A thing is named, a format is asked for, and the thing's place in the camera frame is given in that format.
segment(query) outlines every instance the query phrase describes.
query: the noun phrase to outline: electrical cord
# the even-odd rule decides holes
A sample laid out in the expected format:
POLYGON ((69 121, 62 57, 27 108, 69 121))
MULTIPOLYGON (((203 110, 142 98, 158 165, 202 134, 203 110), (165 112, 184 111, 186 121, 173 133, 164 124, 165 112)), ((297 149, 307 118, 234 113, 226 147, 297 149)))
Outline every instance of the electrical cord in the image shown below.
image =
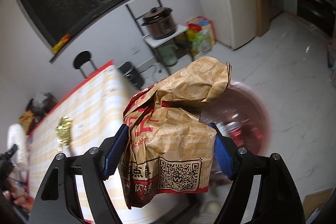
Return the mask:
POLYGON ((154 65, 150 66, 148 69, 146 69, 146 70, 144 70, 144 71, 141 71, 141 72, 139 72, 139 73, 143 73, 143 72, 149 70, 149 69, 152 68, 152 67, 155 67, 155 69, 154 69, 154 71, 153 71, 153 74, 152 74, 152 80, 154 81, 154 83, 157 83, 158 81, 157 81, 157 79, 155 78, 155 73, 156 73, 157 71, 158 71, 159 73, 162 72, 162 64, 161 64, 161 68, 160 68, 160 70, 158 70, 158 66, 157 66, 156 64, 154 64, 154 65))

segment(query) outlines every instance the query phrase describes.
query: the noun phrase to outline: green kettle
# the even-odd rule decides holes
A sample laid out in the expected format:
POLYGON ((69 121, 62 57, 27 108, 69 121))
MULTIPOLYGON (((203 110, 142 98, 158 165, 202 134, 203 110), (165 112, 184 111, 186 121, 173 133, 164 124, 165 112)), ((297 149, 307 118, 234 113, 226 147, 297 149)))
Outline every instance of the green kettle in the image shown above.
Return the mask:
POLYGON ((158 48, 159 54, 161 55, 162 60, 167 67, 176 65, 178 58, 175 51, 178 49, 179 47, 175 44, 168 44, 158 48))

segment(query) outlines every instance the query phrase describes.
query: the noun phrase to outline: window frame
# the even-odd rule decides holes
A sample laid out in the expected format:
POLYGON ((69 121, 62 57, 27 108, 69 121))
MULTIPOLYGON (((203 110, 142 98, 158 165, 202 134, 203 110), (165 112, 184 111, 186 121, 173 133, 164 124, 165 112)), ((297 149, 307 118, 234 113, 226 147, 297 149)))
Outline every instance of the window frame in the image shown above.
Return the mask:
MULTIPOLYGON (((65 45, 55 54, 53 54, 52 59, 50 60, 53 63, 56 58, 64 51, 64 49, 71 44, 82 32, 84 32, 87 28, 89 28, 93 23, 95 23, 98 19, 103 17, 105 14, 111 12, 112 10, 124 5, 131 0, 95 0, 97 1, 97 8, 89 12, 85 17, 83 17, 77 24, 72 26, 68 33, 71 34, 71 37, 65 45)), ((48 49, 52 52, 52 45, 48 41, 56 42, 53 36, 49 33, 47 28, 41 22, 40 18, 36 15, 34 9, 31 7, 28 0, 16 0, 17 4, 21 12, 24 14, 25 18, 28 20, 31 27, 38 34, 39 38, 43 41, 43 43, 48 47, 48 49)))

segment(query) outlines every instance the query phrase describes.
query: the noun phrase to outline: brown paper bag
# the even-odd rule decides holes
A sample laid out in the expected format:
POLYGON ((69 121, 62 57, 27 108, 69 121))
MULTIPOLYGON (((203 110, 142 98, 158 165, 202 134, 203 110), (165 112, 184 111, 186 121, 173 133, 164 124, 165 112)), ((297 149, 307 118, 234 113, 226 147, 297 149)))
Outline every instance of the brown paper bag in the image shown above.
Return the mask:
POLYGON ((230 80, 230 64, 202 57, 131 99, 124 111, 129 141, 119 164, 129 208, 142 208, 159 193, 207 192, 216 131, 199 116, 230 80))

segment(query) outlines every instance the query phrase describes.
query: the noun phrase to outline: blue gripper pad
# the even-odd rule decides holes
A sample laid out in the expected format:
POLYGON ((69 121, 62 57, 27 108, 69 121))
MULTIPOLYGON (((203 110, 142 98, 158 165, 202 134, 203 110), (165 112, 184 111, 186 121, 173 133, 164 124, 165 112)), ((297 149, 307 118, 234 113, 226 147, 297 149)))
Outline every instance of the blue gripper pad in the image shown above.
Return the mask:
POLYGON ((220 133, 217 133, 214 156, 222 173, 231 180, 234 174, 232 169, 232 159, 225 147, 225 144, 222 141, 222 138, 223 137, 220 135, 220 133))
POLYGON ((115 142, 113 143, 110 152, 105 158, 105 168, 102 172, 104 177, 108 178, 111 175, 114 175, 119 161, 126 149, 127 140, 128 140, 128 131, 129 127, 125 124, 121 126, 117 134, 115 135, 115 142))

